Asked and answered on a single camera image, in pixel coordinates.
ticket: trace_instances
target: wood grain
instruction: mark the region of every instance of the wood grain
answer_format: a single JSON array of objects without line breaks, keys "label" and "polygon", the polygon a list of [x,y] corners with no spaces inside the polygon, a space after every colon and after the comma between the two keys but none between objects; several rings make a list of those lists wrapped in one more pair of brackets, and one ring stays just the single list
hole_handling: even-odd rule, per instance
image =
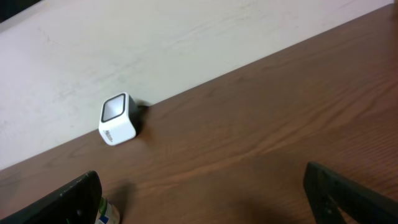
[{"label": "wood grain", "polygon": [[0,217],[95,170],[123,223],[314,223],[317,161],[398,200],[398,21],[386,6],[0,172]]}]

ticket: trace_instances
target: dark object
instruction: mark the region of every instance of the dark object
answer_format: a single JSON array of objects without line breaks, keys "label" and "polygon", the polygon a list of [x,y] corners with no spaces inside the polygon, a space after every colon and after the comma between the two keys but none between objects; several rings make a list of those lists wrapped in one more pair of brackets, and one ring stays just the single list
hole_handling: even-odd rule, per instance
[{"label": "dark object", "polygon": [[15,16],[41,0],[0,0],[0,22]]},{"label": "dark object", "polygon": [[308,163],[304,189],[318,224],[346,223],[338,207],[359,223],[398,223],[397,202],[317,163]]},{"label": "dark object", "polygon": [[89,171],[28,207],[0,220],[0,224],[94,224],[102,188],[95,171]]}]

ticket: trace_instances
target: small white cube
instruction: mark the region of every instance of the small white cube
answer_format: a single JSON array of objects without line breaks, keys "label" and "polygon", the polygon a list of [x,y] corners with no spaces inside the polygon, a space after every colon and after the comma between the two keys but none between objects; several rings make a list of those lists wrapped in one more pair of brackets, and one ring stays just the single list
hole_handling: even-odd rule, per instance
[{"label": "small white cube", "polygon": [[120,93],[104,102],[98,130],[104,141],[115,146],[137,134],[138,107],[127,93]]}]

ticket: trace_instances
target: white wall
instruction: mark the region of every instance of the white wall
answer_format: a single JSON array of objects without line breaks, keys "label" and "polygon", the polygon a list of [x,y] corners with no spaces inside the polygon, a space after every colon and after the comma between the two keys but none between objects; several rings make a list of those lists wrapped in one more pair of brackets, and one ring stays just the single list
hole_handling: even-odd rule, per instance
[{"label": "white wall", "polygon": [[0,24],[0,169],[393,0],[44,0]]}]

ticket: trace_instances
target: brown wooden surface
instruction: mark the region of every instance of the brown wooden surface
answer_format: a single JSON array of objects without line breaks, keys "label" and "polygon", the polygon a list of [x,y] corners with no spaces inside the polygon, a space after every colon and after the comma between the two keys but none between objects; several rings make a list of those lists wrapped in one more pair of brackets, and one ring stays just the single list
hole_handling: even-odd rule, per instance
[{"label": "brown wooden surface", "polygon": [[398,21],[386,6],[0,172],[0,218],[95,170],[123,223],[314,223],[317,161],[398,200]]}]

